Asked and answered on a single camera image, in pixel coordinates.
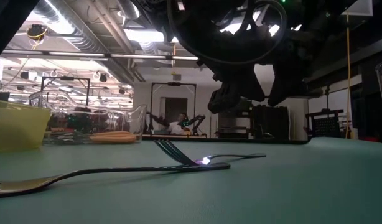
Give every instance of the ceiling duct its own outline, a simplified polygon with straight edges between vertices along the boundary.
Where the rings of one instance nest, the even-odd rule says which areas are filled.
[[[140,12],[130,0],[118,0],[119,7],[127,21],[134,21],[140,17]],[[155,42],[140,42],[140,47],[145,54],[166,54],[156,47]],[[170,60],[157,60],[160,63],[171,64]]]
[[[109,53],[96,35],[63,0],[41,0],[34,11],[42,21],[58,34],[72,34],[80,37],[66,37],[65,40],[81,52]],[[116,60],[97,61],[122,83],[133,83],[134,77]]]

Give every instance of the table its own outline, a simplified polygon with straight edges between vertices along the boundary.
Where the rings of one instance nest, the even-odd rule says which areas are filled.
[[[230,170],[93,174],[0,198],[3,223],[382,223],[382,144],[315,138],[306,145],[176,142],[191,158],[264,152]],[[77,169],[175,164],[153,142],[44,146],[0,153],[0,180]]]

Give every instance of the fork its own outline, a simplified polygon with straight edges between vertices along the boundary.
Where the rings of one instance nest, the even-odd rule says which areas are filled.
[[[10,197],[15,195],[30,194],[38,192],[46,187],[71,177],[76,177],[85,174],[99,174],[109,172],[201,172],[211,170],[229,169],[228,163],[214,163],[207,164],[194,162],[188,158],[184,153],[175,147],[170,141],[156,141],[160,149],[162,149],[170,158],[181,163],[179,166],[162,166],[162,167],[119,167],[119,168],[100,168],[100,169],[86,169],[70,172],[62,175],[55,175],[52,177],[44,177],[31,180],[6,182],[0,181],[0,197]],[[252,158],[254,156],[235,155],[237,157]]]

